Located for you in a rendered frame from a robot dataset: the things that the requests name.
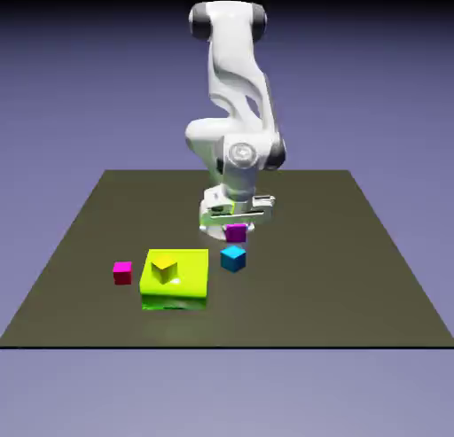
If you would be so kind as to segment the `small purple cube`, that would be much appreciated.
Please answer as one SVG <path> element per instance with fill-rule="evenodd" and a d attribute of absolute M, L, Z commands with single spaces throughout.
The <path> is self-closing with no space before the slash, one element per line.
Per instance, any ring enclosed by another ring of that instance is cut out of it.
<path fill-rule="evenodd" d="M 247 239 L 247 225 L 244 223 L 226 224 L 224 235 L 228 243 L 245 243 Z"/>

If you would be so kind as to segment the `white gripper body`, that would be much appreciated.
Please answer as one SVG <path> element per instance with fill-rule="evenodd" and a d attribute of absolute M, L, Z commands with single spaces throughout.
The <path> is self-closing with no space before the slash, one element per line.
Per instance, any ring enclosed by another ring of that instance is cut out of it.
<path fill-rule="evenodd" d="M 210 227 L 266 222 L 272 216 L 275 201 L 276 198 L 271 195 L 235 201 L 220 194 L 213 194 L 200 203 L 200 225 Z"/>

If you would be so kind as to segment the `small magenta cube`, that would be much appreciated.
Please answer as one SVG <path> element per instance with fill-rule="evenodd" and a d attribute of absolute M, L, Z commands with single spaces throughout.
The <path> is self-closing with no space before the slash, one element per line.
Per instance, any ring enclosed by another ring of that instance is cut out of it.
<path fill-rule="evenodd" d="M 113 265 L 113 280 L 116 285 L 130 285 L 132 283 L 132 262 L 116 261 Z"/>

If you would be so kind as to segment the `small blue cube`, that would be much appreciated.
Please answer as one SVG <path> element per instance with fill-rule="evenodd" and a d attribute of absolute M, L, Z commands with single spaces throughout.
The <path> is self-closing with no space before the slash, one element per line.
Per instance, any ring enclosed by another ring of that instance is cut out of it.
<path fill-rule="evenodd" d="M 220 262 L 224 269 L 237 272 L 246 267 L 247 252 L 239 246 L 228 246 L 220 252 Z"/>

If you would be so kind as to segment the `small yellow cube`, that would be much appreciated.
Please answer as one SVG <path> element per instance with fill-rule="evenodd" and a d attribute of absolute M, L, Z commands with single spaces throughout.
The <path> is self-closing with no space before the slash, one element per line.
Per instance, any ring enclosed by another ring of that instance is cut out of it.
<path fill-rule="evenodd" d="M 160 254 L 151 260 L 153 277 L 160 283 L 166 284 L 178 276 L 177 260 L 167 254 Z"/>

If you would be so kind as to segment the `large lime green box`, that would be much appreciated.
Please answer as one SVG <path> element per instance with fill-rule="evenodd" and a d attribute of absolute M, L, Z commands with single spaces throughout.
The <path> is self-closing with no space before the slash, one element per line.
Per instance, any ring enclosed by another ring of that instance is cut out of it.
<path fill-rule="evenodd" d="M 167 254 L 177 260 L 178 276 L 160 284 L 152 275 L 151 260 Z M 207 249 L 149 249 L 139 280 L 142 310 L 200 310 L 207 303 Z"/>

